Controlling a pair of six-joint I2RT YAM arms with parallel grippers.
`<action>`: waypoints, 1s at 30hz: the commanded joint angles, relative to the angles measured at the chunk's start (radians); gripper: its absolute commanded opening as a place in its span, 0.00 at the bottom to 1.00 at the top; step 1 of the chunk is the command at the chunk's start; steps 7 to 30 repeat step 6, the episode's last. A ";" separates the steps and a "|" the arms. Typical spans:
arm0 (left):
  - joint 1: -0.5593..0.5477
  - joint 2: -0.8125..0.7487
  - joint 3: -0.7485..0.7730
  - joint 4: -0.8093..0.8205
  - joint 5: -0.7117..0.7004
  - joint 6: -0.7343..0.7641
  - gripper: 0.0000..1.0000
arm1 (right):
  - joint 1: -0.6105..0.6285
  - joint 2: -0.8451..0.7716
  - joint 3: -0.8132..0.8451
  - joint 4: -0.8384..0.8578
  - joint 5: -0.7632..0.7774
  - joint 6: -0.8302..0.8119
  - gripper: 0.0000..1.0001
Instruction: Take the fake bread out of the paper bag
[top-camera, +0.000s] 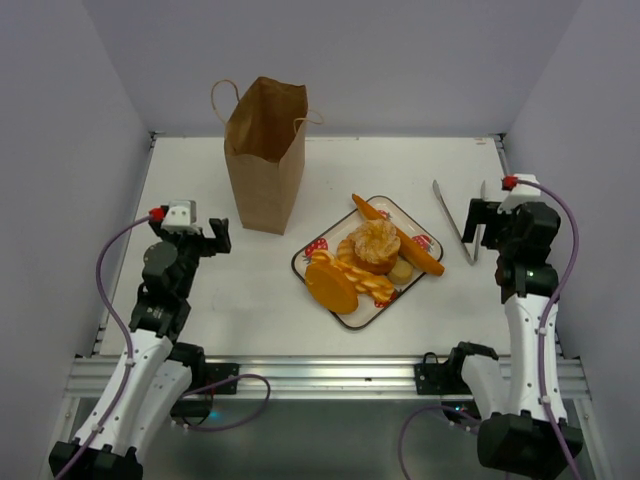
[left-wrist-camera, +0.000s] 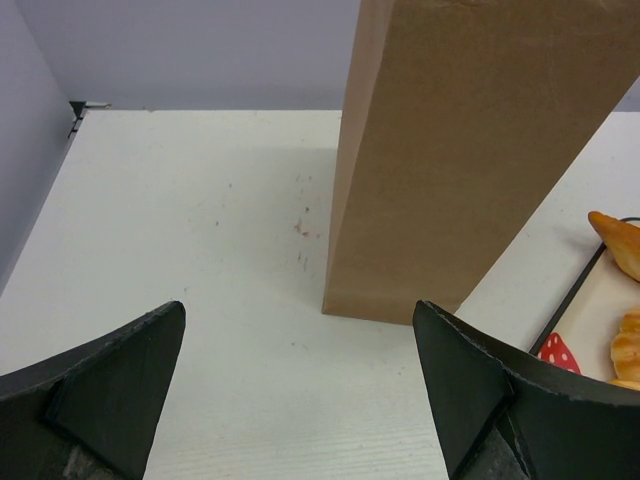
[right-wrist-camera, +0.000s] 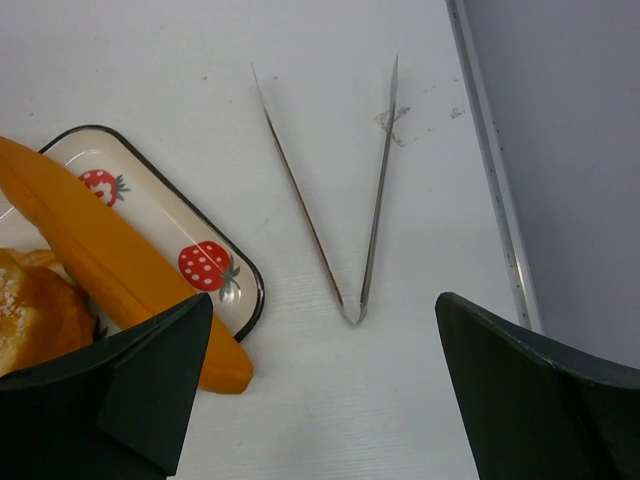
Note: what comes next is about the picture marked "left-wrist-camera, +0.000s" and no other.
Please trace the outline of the brown paper bag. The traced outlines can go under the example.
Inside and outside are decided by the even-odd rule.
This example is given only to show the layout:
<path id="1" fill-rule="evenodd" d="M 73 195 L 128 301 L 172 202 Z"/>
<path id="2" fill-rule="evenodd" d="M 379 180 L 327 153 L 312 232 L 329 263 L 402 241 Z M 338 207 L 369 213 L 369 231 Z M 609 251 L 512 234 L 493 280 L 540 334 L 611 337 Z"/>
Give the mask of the brown paper bag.
<path id="1" fill-rule="evenodd" d="M 325 314 L 457 309 L 639 76 L 635 1 L 364 1 Z"/>

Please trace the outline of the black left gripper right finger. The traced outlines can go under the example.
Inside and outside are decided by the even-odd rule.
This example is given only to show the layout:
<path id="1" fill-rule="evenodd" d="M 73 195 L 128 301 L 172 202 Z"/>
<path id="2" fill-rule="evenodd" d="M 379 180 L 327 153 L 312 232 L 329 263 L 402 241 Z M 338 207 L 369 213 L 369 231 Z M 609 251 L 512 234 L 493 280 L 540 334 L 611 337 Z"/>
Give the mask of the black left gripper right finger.
<path id="1" fill-rule="evenodd" d="M 418 302 L 413 327 L 451 479 L 636 479 L 639 394 Z"/>

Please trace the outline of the round yellow fake pastry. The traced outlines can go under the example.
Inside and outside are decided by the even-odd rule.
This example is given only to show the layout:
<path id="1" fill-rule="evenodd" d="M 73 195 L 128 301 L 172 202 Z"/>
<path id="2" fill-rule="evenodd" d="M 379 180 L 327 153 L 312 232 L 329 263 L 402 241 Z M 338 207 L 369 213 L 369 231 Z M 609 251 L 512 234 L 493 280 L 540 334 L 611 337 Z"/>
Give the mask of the round yellow fake pastry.
<path id="1" fill-rule="evenodd" d="M 639 308 L 624 314 L 619 331 L 610 344 L 610 358 L 616 377 L 611 384 L 639 389 Z"/>

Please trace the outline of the long orange fake baguette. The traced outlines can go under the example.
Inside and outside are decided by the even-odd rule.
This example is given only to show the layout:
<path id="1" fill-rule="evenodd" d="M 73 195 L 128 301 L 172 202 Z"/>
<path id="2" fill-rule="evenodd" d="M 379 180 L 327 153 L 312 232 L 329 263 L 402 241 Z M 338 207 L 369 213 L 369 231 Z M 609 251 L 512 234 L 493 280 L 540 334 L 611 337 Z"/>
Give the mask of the long orange fake baguette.
<path id="1" fill-rule="evenodd" d="M 588 221 L 610 250 L 619 269 L 639 281 L 639 227 L 599 211 L 588 213 Z"/>

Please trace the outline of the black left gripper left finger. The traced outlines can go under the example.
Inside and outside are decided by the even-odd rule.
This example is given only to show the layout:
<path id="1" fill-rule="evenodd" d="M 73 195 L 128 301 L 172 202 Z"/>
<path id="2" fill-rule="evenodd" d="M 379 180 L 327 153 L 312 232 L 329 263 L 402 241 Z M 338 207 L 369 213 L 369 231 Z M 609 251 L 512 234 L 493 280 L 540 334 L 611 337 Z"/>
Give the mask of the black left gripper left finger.
<path id="1" fill-rule="evenodd" d="M 3 375 L 2 478 L 143 478 L 185 327 L 170 301 Z"/>

